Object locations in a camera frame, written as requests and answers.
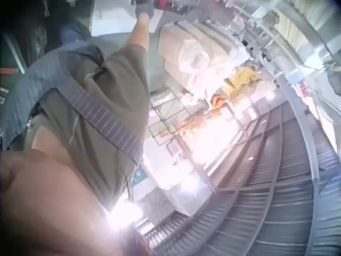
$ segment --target metal walkway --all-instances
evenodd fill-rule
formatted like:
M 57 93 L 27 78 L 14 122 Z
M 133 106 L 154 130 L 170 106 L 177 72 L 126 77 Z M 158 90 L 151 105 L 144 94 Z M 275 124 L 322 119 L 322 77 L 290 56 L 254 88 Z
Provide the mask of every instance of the metal walkway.
M 208 204 L 193 218 L 174 212 L 145 235 L 156 255 L 340 254 L 339 160 L 288 89 L 256 103 L 249 137 L 240 131 L 210 176 L 217 194 Z

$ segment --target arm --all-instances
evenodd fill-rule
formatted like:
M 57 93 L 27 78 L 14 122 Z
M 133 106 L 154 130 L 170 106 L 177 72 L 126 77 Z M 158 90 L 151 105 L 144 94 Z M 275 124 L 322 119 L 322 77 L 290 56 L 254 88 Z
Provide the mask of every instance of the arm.
M 151 1 L 136 6 L 137 22 L 126 45 L 140 45 L 149 49 L 149 23 L 154 16 L 154 7 Z
M 2 153 L 2 220 L 31 249 L 122 255 L 105 210 L 74 172 L 37 150 Z
M 136 25 L 133 29 L 130 38 L 127 40 L 126 45 L 140 45 L 147 51 L 149 49 L 149 23 L 150 17 L 146 13 L 141 13 Z

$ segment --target glove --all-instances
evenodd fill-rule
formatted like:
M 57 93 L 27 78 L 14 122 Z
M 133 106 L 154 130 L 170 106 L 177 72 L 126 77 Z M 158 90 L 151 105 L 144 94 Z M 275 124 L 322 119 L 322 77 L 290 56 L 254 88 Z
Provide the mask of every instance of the glove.
M 148 0 L 148 3 L 138 4 L 136 6 L 135 14 L 138 18 L 141 13 L 146 13 L 150 18 L 154 16 L 154 6 L 152 4 L 152 0 Z

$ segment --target red object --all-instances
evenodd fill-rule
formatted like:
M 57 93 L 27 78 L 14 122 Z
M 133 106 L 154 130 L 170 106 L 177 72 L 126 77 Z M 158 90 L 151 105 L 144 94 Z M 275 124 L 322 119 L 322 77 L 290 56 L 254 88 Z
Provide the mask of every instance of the red object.
M 167 0 L 159 0 L 159 7 L 164 9 L 167 5 Z
M 0 74 L 1 75 L 13 75 L 18 73 L 17 68 L 0 68 Z
M 309 92 L 307 86 L 305 85 L 305 83 L 304 82 L 300 82 L 300 83 L 298 83 L 298 85 L 299 85 L 299 88 L 301 90 L 301 94 L 302 94 L 303 98 L 309 97 L 310 96 L 310 92 Z

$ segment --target metal frame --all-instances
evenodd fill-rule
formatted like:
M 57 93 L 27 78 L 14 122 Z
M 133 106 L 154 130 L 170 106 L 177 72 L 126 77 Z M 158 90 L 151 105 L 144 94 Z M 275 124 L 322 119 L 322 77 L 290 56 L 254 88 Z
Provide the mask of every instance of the metal frame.
M 303 33 L 307 40 L 312 44 L 316 53 L 323 62 L 332 60 L 331 53 L 324 43 L 322 38 L 311 26 L 311 24 L 304 18 L 304 16 L 287 1 L 280 1 L 277 5 L 278 11 L 288 17 L 296 27 Z
M 319 162 L 318 156 L 316 153 L 316 146 L 313 138 L 313 133 L 309 127 L 309 123 L 306 120 L 306 116 L 304 114 L 304 109 L 302 107 L 302 102 L 299 99 L 298 95 L 294 91 L 294 89 L 290 88 L 286 80 L 283 76 L 277 78 L 278 83 L 280 84 L 280 88 L 282 92 L 286 95 L 293 112 L 296 116 L 299 127 L 301 128 L 301 133 L 305 142 L 306 150 L 308 153 L 309 164 L 311 168 L 311 177 L 313 182 L 314 189 L 314 206 L 313 206 L 313 218 L 311 223 L 311 230 L 309 235 L 309 240 L 307 244 L 307 248 L 305 251 L 305 256 L 310 256 L 314 238 L 315 238 L 315 230 L 316 230 L 316 222 L 317 222 L 317 210 L 319 206 L 320 194 L 319 194 L 319 183 L 320 183 L 320 173 L 319 173 Z
M 279 151 L 279 156 L 278 156 L 278 166 L 277 166 L 276 171 L 274 171 L 274 174 L 273 174 L 273 177 L 272 177 L 272 180 L 271 180 L 269 193 L 267 195 L 267 199 L 266 199 L 266 202 L 265 202 L 266 206 L 265 206 L 265 208 L 263 210 L 262 216 L 258 220 L 257 228 L 256 228 L 253 236 L 248 241 L 248 245 L 247 245 L 246 249 L 244 250 L 242 256 L 246 256 L 249 253 L 252 245 L 256 241 L 256 238 L 258 236 L 259 231 L 261 230 L 261 228 L 263 226 L 263 223 L 265 221 L 267 212 L 269 211 L 269 208 L 270 208 L 270 205 L 271 205 L 271 201 L 272 201 L 274 190 L 275 190 L 275 184 L 277 182 L 277 177 L 278 177 L 279 171 L 281 169 L 281 159 L 282 159 L 282 150 L 283 150 L 283 109 L 282 109 L 281 106 L 282 105 L 279 106 L 279 108 L 281 110 L 281 123 L 280 123 L 279 127 L 277 127 L 277 129 L 279 129 L 279 133 L 280 133 L 280 151 Z
M 224 221 L 224 219 L 226 218 L 226 216 L 229 214 L 229 212 L 231 211 L 231 209 L 233 208 L 233 206 L 235 205 L 238 197 L 239 197 L 239 188 L 243 187 L 245 185 L 245 183 L 247 182 L 248 178 L 250 177 L 252 170 L 254 169 L 259 154 L 261 152 L 261 148 L 264 147 L 264 138 L 265 138 L 265 130 L 267 128 L 267 125 L 269 123 L 269 118 L 270 118 L 270 113 L 269 116 L 267 118 L 268 122 L 261 134 L 261 138 L 260 138 L 260 143 L 258 145 L 258 149 L 256 150 L 256 154 L 255 154 L 255 160 L 253 161 L 252 166 L 250 167 L 250 169 L 248 170 L 248 173 L 244 176 L 243 180 L 239 183 L 239 187 L 235 190 L 234 194 L 233 194 L 233 198 L 229 204 L 228 207 L 226 207 L 226 209 L 224 209 L 224 213 L 221 214 L 221 216 L 219 217 L 219 219 L 216 221 L 215 225 L 211 226 L 210 229 L 206 232 L 206 235 L 204 237 L 202 237 L 202 239 L 200 241 L 198 241 L 197 246 L 194 246 L 189 252 L 186 253 L 186 255 L 195 255 L 195 253 L 200 250 L 200 248 L 202 246 L 204 246 L 206 244 L 206 242 L 209 240 L 209 238 L 212 236 L 212 234 L 216 231 L 216 229 L 221 225 L 221 223 Z M 251 142 L 251 140 L 248 140 L 245 145 L 248 145 Z M 236 163 L 240 163 L 240 156 L 243 154 L 239 154 L 238 158 L 234 161 L 234 163 L 232 165 L 236 165 Z

